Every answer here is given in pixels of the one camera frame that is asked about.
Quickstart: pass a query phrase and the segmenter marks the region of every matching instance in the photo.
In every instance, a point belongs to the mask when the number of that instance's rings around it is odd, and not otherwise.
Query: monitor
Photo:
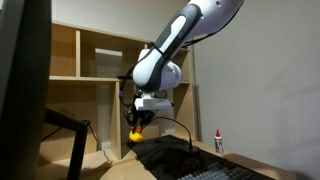
[[[49,79],[51,1],[2,3],[0,177],[34,179]]]

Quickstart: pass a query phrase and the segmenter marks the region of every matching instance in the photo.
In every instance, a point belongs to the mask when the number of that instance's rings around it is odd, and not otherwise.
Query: robotic arm
[[[141,94],[141,98],[135,98],[135,112],[171,106],[168,100],[152,97],[153,92],[172,89],[180,84],[181,70],[171,59],[181,47],[199,42],[223,29],[243,2],[244,0],[191,0],[171,19],[151,48],[141,51],[133,70],[133,81]]]

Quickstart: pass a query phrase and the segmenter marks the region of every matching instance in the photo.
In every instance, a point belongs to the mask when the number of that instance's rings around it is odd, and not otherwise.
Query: yellow object
[[[132,131],[129,133],[129,139],[133,142],[141,142],[143,140],[143,136],[139,132],[135,132],[134,134]]]

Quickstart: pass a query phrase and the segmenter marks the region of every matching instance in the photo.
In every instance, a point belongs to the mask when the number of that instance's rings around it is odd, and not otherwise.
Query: small bottle
[[[223,154],[223,144],[222,144],[222,137],[220,135],[219,130],[217,129],[216,135],[214,137],[215,147],[216,147],[216,153]]]

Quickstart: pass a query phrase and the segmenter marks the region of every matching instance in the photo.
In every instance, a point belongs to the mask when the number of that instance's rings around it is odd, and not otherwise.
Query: wooden shelving unit
[[[121,144],[126,140],[124,136],[127,136],[124,135],[126,132],[123,132],[127,126],[118,98],[120,81],[116,77],[124,75],[133,67],[140,51],[149,44],[150,41],[113,33],[61,23],[52,24],[52,56],[47,107],[74,119],[91,121],[93,133],[100,140],[102,139],[105,156],[111,157],[111,160],[106,160],[108,163],[105,163],[105,166],[134,156],[131,157],[131,152],[123,154],[121,151]],[[182,69],[183,81],[171,91],[172,101],[175,104],[172,118],[186,125],[192,138],[197,139],[189,61],[188,50],[179,51],[173,60]],[[129,83],[126,89],[125,93],[128,94],[126,99],[130,102],[133,96],[132,83]],[[56,128],[45,125],[43,136]],[[151,129],[153,133],[157,132],[150,135],[151,137],[160,135],[157,123],[154,123]],[[187,137],[187,132],[179,125],[174,125],[173,129],[175,135]],[[52,167],[57,164],[67,165],[73,140],[73,132],[60,130],[41,143],[39,176],[47,174],[45,172],[52,170]],[[86,164],[90,161],[88,157],[101,154],[101,151],[97,152],[97,142],[90,131],[85,154],[83,168],[96,168],[95,165]]]

